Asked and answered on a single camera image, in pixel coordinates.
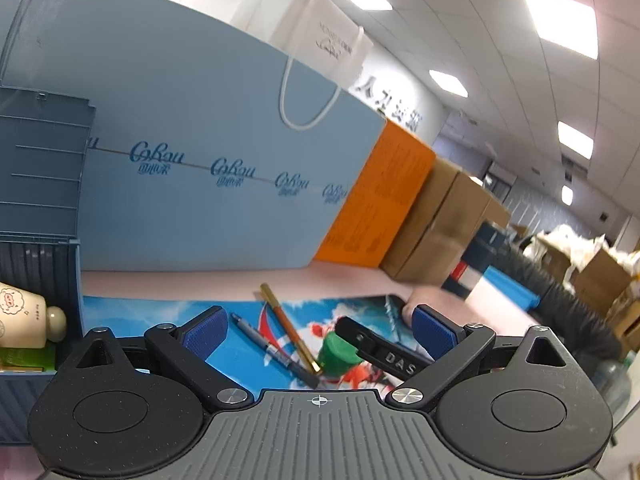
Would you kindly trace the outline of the dark sleeve forearm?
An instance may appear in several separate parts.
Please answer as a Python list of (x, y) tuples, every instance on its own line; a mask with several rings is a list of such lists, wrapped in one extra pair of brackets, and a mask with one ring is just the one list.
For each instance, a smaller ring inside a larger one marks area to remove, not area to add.
[(540, 298), (530, 316), (550, 327), (588, 376), (604, 361), (618, 361), (622, 345), (604, 319), (510, 244), (503, 245), (491, 265)]

